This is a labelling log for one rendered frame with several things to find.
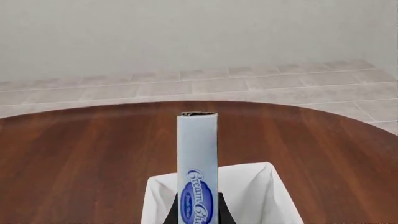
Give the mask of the white cloth-lined basket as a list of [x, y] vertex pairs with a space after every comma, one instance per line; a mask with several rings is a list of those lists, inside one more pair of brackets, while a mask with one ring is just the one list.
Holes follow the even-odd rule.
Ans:
[[[269, 162], [218, 169], [219, 191], [237, 224], [303, 224], [275, 167]], [[141, 224], [163, 224], [177, 193], [177, 175], [150, 177]]]

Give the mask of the pale blue cream cheese box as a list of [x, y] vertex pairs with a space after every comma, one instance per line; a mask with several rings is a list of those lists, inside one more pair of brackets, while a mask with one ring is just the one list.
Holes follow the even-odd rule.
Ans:
[[177, 117], [178, 224], [218, 224], [218, 115]]

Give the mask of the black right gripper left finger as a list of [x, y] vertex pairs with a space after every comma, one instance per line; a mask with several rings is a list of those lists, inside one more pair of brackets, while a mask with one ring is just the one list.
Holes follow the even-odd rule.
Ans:
[[173, 204], [164, 220], [164, 224], [178, 224], [178, 194], [175, 194]]

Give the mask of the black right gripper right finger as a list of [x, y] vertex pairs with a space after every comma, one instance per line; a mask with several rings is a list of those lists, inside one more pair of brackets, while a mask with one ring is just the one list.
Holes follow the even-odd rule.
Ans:
[[218, 193], [218, 224], [234, 224], [234, 218], [221, 192]]

